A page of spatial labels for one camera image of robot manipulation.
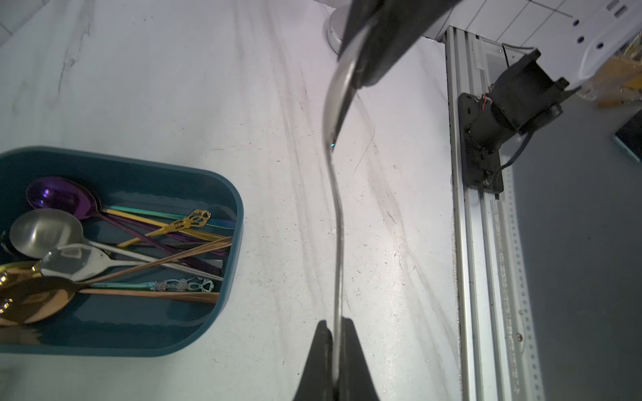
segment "spoon handle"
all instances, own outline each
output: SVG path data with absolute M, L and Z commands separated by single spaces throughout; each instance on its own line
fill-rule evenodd
M 192 249 L 189 249 L 189 250 L 186 250 L 186 251 L 183 251 L 183 252 L 176 253 L 175 255 L 167 256 L 167 257 L 164 257 L 162 259 L 157 259 L 157 260 L 155 260 L 153 262 L 149 262 L 149 263 L 143 264 L 141 266 L 134 266 L 132 268 L 121 270 L 121 271 L 117 271 L 117 272 L 109 274 L 109 275 L 96 277 L 96 278 L 93 278 L 91 280 L 86 280 L 86 281 L 83 281 L 82 283 L 83 284 L 93 284 L 93 283 L 97 283 L 97 282 L 101 282 L 101 281 L 110 280 L 112 278 L 124 276 L 124 275 L 129 274 L 129 273 L 135 273 L 136 271 L 144 270 L 144 269 L 147 269 L 147 268 L 152 268 L 154 266 L 158 266 L 159 264 L 164 264 L 164 263 L 167 263 L 167 262 L 174 262 L 176 260 L 183 259 L 184 257 L 196 256 L 196 255 L 200 255 L 201 253 L 207 253 L 207 252 L 214 251 L 214 250 L 217 250 L 217 249 L 226 248 L 226 247 L 230 246 L 231 242 L 232 242 L 232 237 L 225 237 L 225 238 L 219 239 L 217 241 L 212 241 L 210 243 L 207 243 L 207 244 L 204 244 L 204 245 L 201 245 L 201 246 L 197 246 L 196 248 L 192 248 Z
M 128 250 L 124 250 L 124 249 L 121 249 L 121 248 L 116 248 L 115 246 L 110 246 L 110 245 L 107 245 L 107 244 L 97 243 L 97 242 L 94 242 L 94 241 L 89 241 L 89 244 L 92 245 L 92 246 L 95 246 L 95 247 L 97 247 L 99 249 L 105 250 L 105 251 L 118 253 L 120 255 L 124 255 L 124 256 L 127 256 L 127 257 L 134 258 L 134 259 L 142 260 L 144 262 L 153 262 L 153 261 L 156 260 L 156 258 L 153 258 L 151 256 L 147 256 L 147 255 L 143 255 L 142 253 L 128 251 Z M 223 267 L 223 264 L 222 264 L 223 261 L 220 260 L 220 259 L 215 259 L 215 260 L 217 260 L 219 263 L 221 263 L 220 267 L 222 268 Z M 185 273 L 189 273 L 189 274 L 192 274 L 192 275 L 195 275 L 195 276 L 211 278 L 212 280 L 223 281 L 223 277 L 221 277 L 221 276 L 217 276 L 217 275 L 213 275 L 213 274 L 210 274 L 210 273 L 206 273 L 204 271 L 200 271 L 200 270 L 197 270 L 195 268 L 190 268 L 189 266 L 183 266 L 181 264 L 164 263 L 163 267 L 174 269 L 174 270 L 179 270 L 179 271 L 184 271 Z
M 101 295 L 126 295 L 142 296 L 147 298 L 164 298 L 168 300 L 178 300 L 198 303 L 216 303 L 219 293 L 155 293 L 152 291 L 136 291 L 130 289 L 98 289 L 85 288 L 79 291 L 83 294 L 101 294 Z
M 116 221 L 120 221 L 121 223 L 127 223 L 128 225 L 133 225 L 133 226 L 136 226 L 136 227 L 144 228 L 145 230 L 148 230 L 148 231 L 154 230 L 155 227 L 156 227 L 156 226 L 153 226 L 153 225 L 150 225 L 150 224 L 147 224 L 147 223 L 142 223 L 142 222 L 140 222 L 138 220 L 132 220 L 132 219 L 124 218 L 124 217 L 121 217 L 121 216 L 110 215 L 109 217 L 111 217 L 112 219 L 114 219 Z M 194 241 L 195 239 L 197 239 L 197 238 L 191 237 L 190 235 L 186 235 L 186 234 L 183 234 L 183 233 L 180 233 L 180 232 L 172 232 L 172 233 L 169 233 L 167 236 L 172 238 L 172 239 L 174 239 L 174 240 L 176 240 L 176 241 L 180 241 L 179 243 L 190 243 L 191 241 Z M 191 242 L 191 243 L 194 244 L 194 246 L 203 245 L 204 243 L 208 243 L 209 241 L 215 241 L 217 239 L 218 238 L 212 238 L 212 239 L 208 239 L 208 240 L 204 240 L 204 241 L 200 241 L 200 242 Z M 152 246 L 152 245 L 149 245 L 148 243 L 139 243 L 137 245 L 138 246 Z M 173 244 L 170 244 L 170 243 L 165 243 L 165 245 L 171 246 L 172 248 L 176 248 L 176 246 L 174 246 Z M 225 250 L 213 251 L 212 253 L 215 254 L 216 256 L 226 256 L 227 255 L 227 252 Z
M 139 221 L 141 223 L 147 223 L 151 224 L 156 227 L 165 227 L 167 223 L 161 223 L 160 221 L 148 219 L 148 218 L 143 218 L 141 216 L 136 216 L 135 214 L 130 214 L 130 213 L 125 213 L 125 212 L 120 212 L 118 210 L 112 210 L 112 209 L 103 209 L 101 212 L 103 215 L 105 213 L 110 214 L 111 216 L 119 216 L 122 218 L 130 219 L 130 220 L 135 220 Z M 197 231 L 197 230 L 192 230 L 191 228 L 186 228 L 185 230 L 179 231 L 183 234 L 190 235 L 191 237 L 194 238 L 200 238 L 205 241 L 216 241 L 217 239 L 223 238 L 222 235 L 217 235 L 217 234 L 212 234 L 210 232 L 206 231 Z
M 181 216 L 180 214 L 163 213 L 163 212 L 156 212 L 156 211 L 152 212 L 150 210 L 135 209 L 133 207 L 124 207 L 124 206 L 108 206 L 104 208 L 103 211 L 105 211 L 105 209 L 118 210 L 120 212 L 142 214 L 145 216 L 155 216 L 158 218 L 165 218 L 165 219 L 172 219 L 172 220 L 178 220 L 185 217 L 185 216 Z M 236 227 L 236 222 L 232 220 L 210 219 L 208 223 L 213 223 L 213 224 L 206 224 L 207 226 L 216 227 L 216 228 L 226 228 L 227 230 L 233 230 Z
M 115 227 L 118 227 L 121 230 L 123 230 L 123 231 L 125 231 L 125 232 L 127 232 L 129 234 L 132 234 L 134 237 L 138 237 L 138 238 L 140 238 L 140 240 L 142 240 L 142 241 L 144 241 L 144 242 L 146 242 L 146 243 L 148 243 L 150 245 L 154 245 L 156 248 L 164 251 L 165 253 L 167 253 L 169 255 L 173 255 L 174 254 L 174 250 L 172 248 L 170 248 L 169 246 L 163 245 L 160 242 L 156 241 L 155 239 L 152 239 L 152 238 L 149 238 L 149 237 L 145 237 L 144 234 L 141 234 L 136 230 L 132 230 L 131 228 L 129 228 L 129 227 L 127 227 L 127 226 L 117 222 L 116 220 L 114 220 L 112 218 L 109 218 L 109 217 L 107 217 L 107 216 L 105 216 L 103 214 L 99 214 L 98 216 L 100 216 L 101 219 L 105 220 L 106 222 L 110 223 L 111 225 L 113 225 Z M 205 271 L 207 273 L 211 273 L 213 275 L 219 275 L 221 273 L 220 269 L 217 269 L 214 266 L 210 265 L 209 263 L 205 263 L 204 261 L 196 259 L 194 257 L 186 257 L 186 258 L 184 258 L 183 262 L 185 262 L 187 265 L 189 265 L 189 266 L 191 266 L 191 267 L 193 267 L 195 269 L 202 270 L 202 271 Z
M 165 227 L 160 227 L 152 232 L 148 232 L 145 234 L 145 237 L 158 237 L 159 235 L 167 235 L 169 233 L 186 230 L 191 227 L 203 227 L 211 216 L 212 214 L 207 210 L 196 209 L 188 217 L 172 221 Z M 140 241 L 141 240 L 138 238 L 132 238 L 116 246 L 118 248 L 127 248 L 128 246 L 137 244 Z
M 160 291 L 167 293 L 211 293 L 214 282 L 206 278 L 171 278 L 169 280 L 149 281 L 147 283 L 93 283 L 91 288 L 106 289 L 136 289 L 145 291 Z

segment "teal plastic tray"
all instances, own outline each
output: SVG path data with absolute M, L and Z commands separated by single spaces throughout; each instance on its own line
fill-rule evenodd
M 119 205 L 188 215 L 205 209 L 212 218 L 236 220 L 224 260 L 224 280 L 216 305 L 130 296 L 76 295 L 61 312 L 21 328 L 0 328 L 0 352 L 29 354 L 159 356 L 192 343 L 214 322 L 227 301 L 243 234 L 243 203 L 224 177 L 199 169 L 56 148 L 22 148 L 0 155 L 0 232 L 30 210 L 27 185 L 42 176 L 62 176 L 89 188 L 104 205 Z M 130 236 L 102 221 L 84 221 L 85 237 L 117 243 Z M 158 257 L 154 248 L 137 252 Z M 0 264 L 12 257 L 0 248 Z M 122 282 L 189 278 L 179 271 L 153 268 Z M 16 344 L 15 342 L 40 345 Z

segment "white tile wall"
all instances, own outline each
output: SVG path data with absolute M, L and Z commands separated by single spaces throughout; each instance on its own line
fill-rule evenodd
M 450 17 L 451 12 L 453 9 L 448 10 L 444 15 L 439 17 L 437 21 L 433 22 L 433 24 L 428 28 L 428 30 L 424 33 L 424 36 L 432 38 L 432 39 L 439 39 L 441 34 L 448 28 L 449 24 L 447 23 L 447 19 Z
M 473 21 L 475 15 L 481 10 L 487 0 L 464 0 L 455 6 L 448 19 L 447 25 L 468 30 L 468 25 Z
M 552 13 L 541 27 L 524 43 L 524 46 L 537 47 L 542 42 L 553 40 L 556 35 L 565 32 L 573 19 L 564 14 Z
M 529 2 L 499 37 L 498 42 L 522 46 L 552 13 L 553 11 L 548 8 Z
M 0 0 L 0 23 L 15 33 L 42 6 L 43 0 Z
M 604 0 L 565 0 L 558 7 L 558 10 L 581 21 L 584 17 L 594 13 L 599 7 L 605 5 L 606 2 Z
M 526 8 L 526 0 L 487 0 L 468 27 L 468 31 L 497 40 L 519 13 Z
M 557 7 L 560 6 L 560 4 L 562 4 L 564 0 L 529 0 L 529 1 L 533 1 L 533 3 L 535 4 L 539 4 L 541 6 L 545 6 L 555 10 L 557 9 Z

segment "black cable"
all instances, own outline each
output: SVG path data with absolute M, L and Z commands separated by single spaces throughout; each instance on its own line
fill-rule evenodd
M 506 54 L 506 47 L 504 43 L 501 44 L 501 49 L 504 50 L 504 58 L 506 59 L 506 68 L 509 68 L 510 64 L 508 63 L 508 55 Z
M 527 133 L 526 137 L 524 138 L 524 141 L 519 145 L 519 148 L 517 149 L 515 154 L 511 156 L 511 158 L 508 160 L 508 162 L 502 164 L 501 167 L 498 168 L 497 170 L 495 170 L 495 172 L 492 174 L 492 179 L 490 180 L 490 190 L 493 193 L 495 193 L 495 194 L 499 193 L 499 192 L 497 192 L 495 190 L 495 181 L 497 180 L 497 177 L 499 177 L 499 173 L 502 170 L 504 170 L 506 167 L 511 166 L 515 162 L 515 160 L 517 160 L 517 158 L 522 154 L 522 152 L 526 148 L 526 145 L 528 145 L 528 143 L 530 142 L 530 139 L 533 137 L 534 133 L 535 133 L 535 131 L 531 131 L 531 132 Z
M 521 47 L 521 46 L 513 46 L 512 44 L 508 43 L 502 43 L 501 44 L 501 49 L 504 51 L 504 58 L 506 59 L 506 67 L 510 67 L 510 64 L 508 62 L 508 55 L 506 54 L 506 47 L 510 47 L 511 49 L 520 49 L 520 50 L 533 50 L 535 49 L 534 47 Z
M 512 45 L 512 44 L 508 44 L 508 43 L 502 43 L 502 45 L 510 47 L 512 49 L 520 49 L 520 50 L 534 50 L 535 49 L 534 47 L 515 46 L 515 45 Z

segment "white marble countertop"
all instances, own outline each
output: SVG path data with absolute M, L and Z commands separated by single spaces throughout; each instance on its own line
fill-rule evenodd
M 0 48 L 0 151 L 49 145 L 216 171 L 245 232 L 227 305 L 158 358 L 0 355 L 3 400 L 288 400 L 332 318 L 312 0 L 51 0 Z M 335 151 L 345 313 L 382 400 L 459 399 L 444 46 L 360 91 Z

